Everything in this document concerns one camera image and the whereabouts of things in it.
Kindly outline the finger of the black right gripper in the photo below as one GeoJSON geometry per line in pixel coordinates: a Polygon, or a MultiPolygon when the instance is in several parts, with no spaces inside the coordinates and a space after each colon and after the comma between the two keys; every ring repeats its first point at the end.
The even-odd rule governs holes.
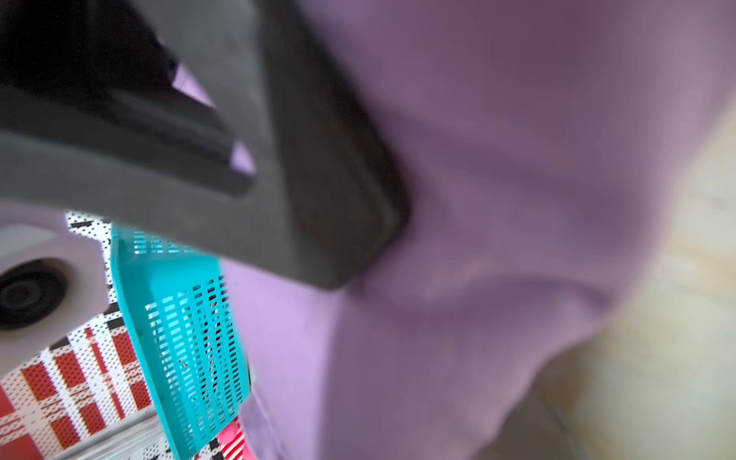
{"type": "Polygon", "coordinates": [[[1,195],[320,289],[401,231],[388,149],[292,1],[5,1],[1,195]]]}

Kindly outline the purple long pants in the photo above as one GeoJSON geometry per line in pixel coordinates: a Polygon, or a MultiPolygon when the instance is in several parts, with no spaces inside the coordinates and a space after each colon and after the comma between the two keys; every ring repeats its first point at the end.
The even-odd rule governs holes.
{"type": "Polygon", "coordinates": [[[411,219],[315,291],[225,263],[258,459],[470,459],[598,333],[735,89],[731,1],[304,1],[411,219]]]}

